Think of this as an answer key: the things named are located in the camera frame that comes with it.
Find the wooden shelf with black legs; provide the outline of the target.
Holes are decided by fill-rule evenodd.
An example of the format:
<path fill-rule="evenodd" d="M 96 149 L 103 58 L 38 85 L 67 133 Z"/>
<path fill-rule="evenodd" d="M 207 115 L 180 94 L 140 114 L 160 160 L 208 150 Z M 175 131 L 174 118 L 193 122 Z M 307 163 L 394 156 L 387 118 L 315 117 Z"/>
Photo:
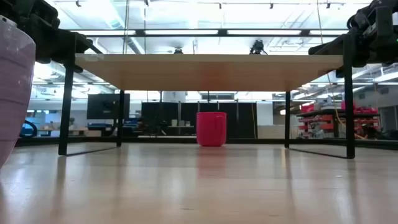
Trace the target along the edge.
<path fill-rule="evenodd" d="M 96 54 L 88 49 L 70 55 L 64 63 L 65 84 L 62 101 L 58 153 L 67 155 L 68 123 L 72 106 L 73 76 L 85 69 L 120 90 L 161 91 L 284 91 L 284 140 L 290 140 L 291 91 L 317 75 L 332 70 L 345 80 L 346 159 L 354 159 L 352 66 L 343 65 L 343 55 L 189 55 L 189 54 Z"/>

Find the black partition panels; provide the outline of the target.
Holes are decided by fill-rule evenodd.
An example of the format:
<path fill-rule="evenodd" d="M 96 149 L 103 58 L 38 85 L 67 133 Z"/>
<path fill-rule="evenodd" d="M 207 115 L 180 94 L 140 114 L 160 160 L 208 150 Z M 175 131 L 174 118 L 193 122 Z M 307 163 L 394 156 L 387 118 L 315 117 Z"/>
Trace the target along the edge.
<path fill-rule="evenodd" d="M 257 105 L 242 102 L 143 103 L 144 132 L 151 135 L 189 136 L 196 134 L 198 112 L 227 114 L 227 138 L 257 137 Z"/>

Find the black monitor screen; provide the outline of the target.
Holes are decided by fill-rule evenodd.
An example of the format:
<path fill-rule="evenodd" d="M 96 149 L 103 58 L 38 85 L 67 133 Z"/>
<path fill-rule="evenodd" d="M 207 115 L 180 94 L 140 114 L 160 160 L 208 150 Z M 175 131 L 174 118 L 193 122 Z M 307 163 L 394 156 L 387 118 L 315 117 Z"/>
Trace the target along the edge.
<path fill-rule="evenodd" d="M 88 95 L 87 119 L 118 119 L 120 94 Z"/>

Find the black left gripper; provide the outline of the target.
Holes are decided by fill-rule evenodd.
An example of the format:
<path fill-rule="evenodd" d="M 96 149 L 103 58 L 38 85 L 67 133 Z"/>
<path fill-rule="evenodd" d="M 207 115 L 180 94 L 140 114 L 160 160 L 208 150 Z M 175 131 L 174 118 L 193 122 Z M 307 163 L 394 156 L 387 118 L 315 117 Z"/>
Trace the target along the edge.
<path fill-rule="evenodd" d="M 67 53 L 75 49 L 78 53 L 85 50 L 92 50 L 96 54 L 102 54 L 93 41 L 78 32 L 71 32 L 63 29 L 50 29 L 35 31 L 33 40 L 36 44 L 35 60 L 46 64 L 51 61 L 63 63 Z"/>

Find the red mug with handle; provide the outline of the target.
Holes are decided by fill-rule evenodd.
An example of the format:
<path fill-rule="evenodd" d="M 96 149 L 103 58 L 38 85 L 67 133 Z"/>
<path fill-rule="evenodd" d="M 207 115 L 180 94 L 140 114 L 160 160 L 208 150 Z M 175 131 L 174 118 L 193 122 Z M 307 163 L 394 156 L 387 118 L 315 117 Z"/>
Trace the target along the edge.
<path fill-rule="evenodd" d="M 220 147 L 226 143 L 227 114 L 224 112 L 198 112 L 197 143 L 204 147 Z"/>

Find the rack with red bins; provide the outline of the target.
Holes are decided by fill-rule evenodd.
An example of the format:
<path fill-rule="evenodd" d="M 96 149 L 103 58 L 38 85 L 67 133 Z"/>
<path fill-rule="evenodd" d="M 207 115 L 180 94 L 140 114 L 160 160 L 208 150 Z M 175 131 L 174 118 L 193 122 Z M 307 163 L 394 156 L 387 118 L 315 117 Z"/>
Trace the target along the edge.
<path fill-rule="evenodd" d="M 366 106 L 353 106 L 354 137 L 356 139 L 374 139 L 381 130 L 380 114 L 377 109 Z M 338 106 L 304 106 L 297 115 L 300 126 L 299 138 L 326 139 L 346 137 L 346 106 L 343 101 Z"/>

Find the translucent purple plastic cup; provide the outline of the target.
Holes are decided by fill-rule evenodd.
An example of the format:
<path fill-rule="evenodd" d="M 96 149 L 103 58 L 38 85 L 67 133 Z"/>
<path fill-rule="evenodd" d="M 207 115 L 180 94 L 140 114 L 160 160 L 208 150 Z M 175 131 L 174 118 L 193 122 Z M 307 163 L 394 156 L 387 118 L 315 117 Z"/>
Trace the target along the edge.
<path fill-rule="evenodd" d="M 10 156 L 27 113 L 36 44 L 14 21 L 0 16 L 0 169 Z"/>

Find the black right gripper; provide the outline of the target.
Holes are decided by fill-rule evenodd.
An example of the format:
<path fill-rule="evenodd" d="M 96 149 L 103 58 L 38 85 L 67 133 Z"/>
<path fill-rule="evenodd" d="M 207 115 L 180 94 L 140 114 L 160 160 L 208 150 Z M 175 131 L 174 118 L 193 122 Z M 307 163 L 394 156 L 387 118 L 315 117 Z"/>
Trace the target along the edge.
<path fill-rule="evenodd" d="M 387 35 L 374 31 L 367 37 L 359 34 L 343 34 L 331 42 L 311 47 L 309 55 L 343 55 L 343 65 L 363 67 L 382 64 L 387 67 L 398 63 L 398 28 Z"/>

